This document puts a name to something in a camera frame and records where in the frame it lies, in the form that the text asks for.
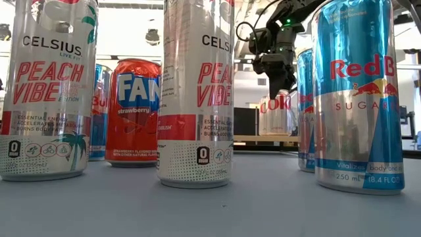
can lid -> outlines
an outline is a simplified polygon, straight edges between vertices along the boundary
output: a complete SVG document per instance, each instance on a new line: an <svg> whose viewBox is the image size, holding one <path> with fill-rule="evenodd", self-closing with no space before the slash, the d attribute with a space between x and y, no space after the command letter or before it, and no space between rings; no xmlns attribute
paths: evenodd
<svg viewBox="0 0 421 237"><path fill-rule="evenodd" d="M143 61L143 62L148 62L148 63L155 63L158 66L161 66L159 63L154 62L154 61L150 61L147 59L138 59L138 58L127 58L127 59L120 59L118 60L118 63L122 62L122 61Z"/></svg>
<svg viewBox="0 0 421 237"><path fill-rule="evenodd" d="M307 46L307 47L300 47L300 48L297 48L297 49L295 50L295 55L297 56L297 59L298 59L298 56L299 56L300 54L304 53L304 52L305 52L305 51L307 51L307 50L312 50L312 47L311 47L311 46Z"/></svg>

can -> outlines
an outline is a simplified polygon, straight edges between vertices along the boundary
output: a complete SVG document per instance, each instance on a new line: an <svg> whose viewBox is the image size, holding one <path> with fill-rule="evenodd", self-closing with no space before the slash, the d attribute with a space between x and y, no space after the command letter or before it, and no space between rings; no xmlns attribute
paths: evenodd
<svg viewBox="0 0 421 237"><path fill-rule="evenodd" d="M105 160L114 167L153 167L157 162L157 120L161 66L123 59L111 76Z"/></svg>
<svg viewBox="0 0 421 237"><path fill-rule="evenodd" d="M392 11L388 0L336 0L314 14L316 178L325 187L405 187Z"/></svg>
<svg viewBox="0 0 421 237"><path fill-rule="evenodd" d="M109 67L95 66L89 161L102 161L105 157L111 74Z"/></svg>
<svg viewBox="0 0 421 237"><path fill-rule="evenodd" d="M214 188L231 174L234 1L165 1L158 176Z"/></svg>
<svg viewBox="0 0 421 237"><path fill-rule="evenodd" d="M268 96L265 95L259 102L259 135L268 133Z"/></svg>
<svg viewBox="0 0 421 237"><path fill-rule="evenodd" d="M16 1L0 137L3 180L80 175L87 166L98 4Z"/></svg>
<svg viewBox="0 0 421 237"><path fill-rule="evenodd" d="M314 172L312 49L304 49L297 53L297 70L298 166L302 171Z"/></svg>
<svg viewBox="0 0 421 237"><path fill-rule="evenodd" d="M291 135L291 97L287 90L280 90L275 99L268 100L266 113L268 117L267 135Z"/></svg>

red can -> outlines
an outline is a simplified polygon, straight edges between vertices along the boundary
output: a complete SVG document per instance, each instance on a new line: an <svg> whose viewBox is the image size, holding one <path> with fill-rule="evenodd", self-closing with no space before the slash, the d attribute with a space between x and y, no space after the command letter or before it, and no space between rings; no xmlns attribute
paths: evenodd
<svg viewBox="0 0 421 237"><path fill-rule="evenodd" d="M105 159L114 167L157 162L161 66L141 59L118 62L111 77Z"/></svg>

wooden shelf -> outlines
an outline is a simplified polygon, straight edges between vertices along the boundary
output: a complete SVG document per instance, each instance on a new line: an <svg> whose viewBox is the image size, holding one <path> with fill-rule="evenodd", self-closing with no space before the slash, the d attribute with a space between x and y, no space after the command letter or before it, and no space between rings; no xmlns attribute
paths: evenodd
<svg viewBox="0 0 421 237"><path fill-rule="evenodd" d="M236 142L298 142L297 136L246 136L234 135Z"/></svg>

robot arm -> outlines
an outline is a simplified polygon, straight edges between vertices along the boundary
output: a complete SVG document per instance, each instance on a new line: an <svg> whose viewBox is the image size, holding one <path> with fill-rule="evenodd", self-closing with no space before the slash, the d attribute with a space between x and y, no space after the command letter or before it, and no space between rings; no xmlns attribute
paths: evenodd
<svg viewBox="0 0 421 237"><path fill-rule="evenodd" d="M407 8L421 32L421 0L397 0ZM250 34L249 50L256 55L253 70L269 77L269 97L274 99L279 90L290 90L294 77L294 41L304 32L304 21L325 0L281 0L265 28Z"/></svg>

